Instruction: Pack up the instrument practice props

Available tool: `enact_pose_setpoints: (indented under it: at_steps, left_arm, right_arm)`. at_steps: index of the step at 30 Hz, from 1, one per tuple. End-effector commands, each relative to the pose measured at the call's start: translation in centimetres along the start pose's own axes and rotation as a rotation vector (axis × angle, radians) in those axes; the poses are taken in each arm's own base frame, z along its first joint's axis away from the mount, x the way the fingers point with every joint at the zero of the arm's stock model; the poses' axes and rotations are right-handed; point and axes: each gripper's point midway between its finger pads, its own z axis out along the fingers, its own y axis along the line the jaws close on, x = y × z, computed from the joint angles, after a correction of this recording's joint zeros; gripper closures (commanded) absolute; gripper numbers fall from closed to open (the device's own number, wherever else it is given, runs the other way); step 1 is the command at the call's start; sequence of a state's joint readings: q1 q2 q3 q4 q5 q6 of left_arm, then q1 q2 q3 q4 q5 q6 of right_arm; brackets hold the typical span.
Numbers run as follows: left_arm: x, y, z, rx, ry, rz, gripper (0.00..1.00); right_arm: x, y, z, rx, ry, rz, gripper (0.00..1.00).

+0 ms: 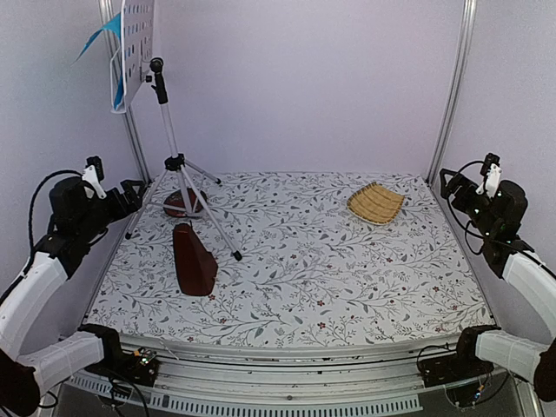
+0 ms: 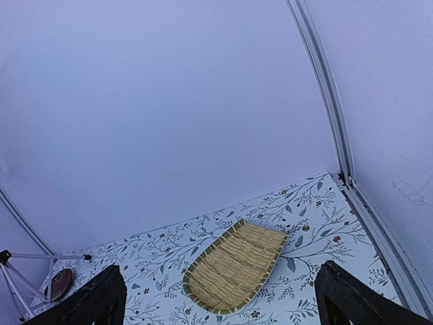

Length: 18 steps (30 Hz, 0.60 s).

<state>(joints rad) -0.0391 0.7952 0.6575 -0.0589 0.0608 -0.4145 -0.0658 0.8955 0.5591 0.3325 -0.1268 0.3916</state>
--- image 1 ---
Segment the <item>dark red wooden metronome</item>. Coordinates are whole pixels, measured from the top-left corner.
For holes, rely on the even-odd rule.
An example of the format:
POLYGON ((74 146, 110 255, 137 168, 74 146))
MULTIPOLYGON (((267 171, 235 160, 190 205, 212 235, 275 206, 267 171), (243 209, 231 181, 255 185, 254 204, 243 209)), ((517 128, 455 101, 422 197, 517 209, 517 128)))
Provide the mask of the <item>dark red wooden metronome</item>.
POLYGON ((189 296, 211 295, 218 265, 190 224, 179 223, 174 227, 173 250, 180 290, 189 296))

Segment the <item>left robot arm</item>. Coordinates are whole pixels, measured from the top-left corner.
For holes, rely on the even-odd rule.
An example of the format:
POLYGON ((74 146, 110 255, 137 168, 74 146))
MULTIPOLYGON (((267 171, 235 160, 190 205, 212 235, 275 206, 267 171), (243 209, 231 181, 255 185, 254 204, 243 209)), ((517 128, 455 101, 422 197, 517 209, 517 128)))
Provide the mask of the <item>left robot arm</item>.
POLYGON ((8 416, 31 416, 58 383, 90 367, 111 377, 129 370, 132 354, 123 352, 118 333, 84 326, 67 339, 33 354, 22 346, 51 297, 77 271, 83 258, 108 232, 109 225, 137 212, 144 184, 125 180, 104 190, 103 173, 63 169, 49 192, 52 214, 46 234, 30 240, 30 257, 1 296, 1 409, 8 416))

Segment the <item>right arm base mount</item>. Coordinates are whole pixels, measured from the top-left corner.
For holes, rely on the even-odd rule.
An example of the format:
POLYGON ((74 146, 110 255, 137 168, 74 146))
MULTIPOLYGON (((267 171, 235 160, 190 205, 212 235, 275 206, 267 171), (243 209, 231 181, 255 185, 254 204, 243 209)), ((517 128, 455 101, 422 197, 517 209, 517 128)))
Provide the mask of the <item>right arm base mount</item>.
POLYGON ((422 348, 416 367, 424 387, 444 387, 448 401, 459 409, 480 403, 494 370, 491 362, 462 359, 448 345, 422 348))

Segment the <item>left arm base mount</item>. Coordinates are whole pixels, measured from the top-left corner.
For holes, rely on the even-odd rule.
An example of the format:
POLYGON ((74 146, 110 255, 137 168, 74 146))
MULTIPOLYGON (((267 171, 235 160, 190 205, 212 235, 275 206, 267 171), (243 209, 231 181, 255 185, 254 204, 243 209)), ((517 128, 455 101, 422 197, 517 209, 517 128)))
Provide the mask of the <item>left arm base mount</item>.
POLYGON ((153 387, 158 375, 160 362, 147 359, 141 354, 124 352, 119 345, 103 347, 103 358, 85 370, 107 378, 127 381, 138 386, 153 387))

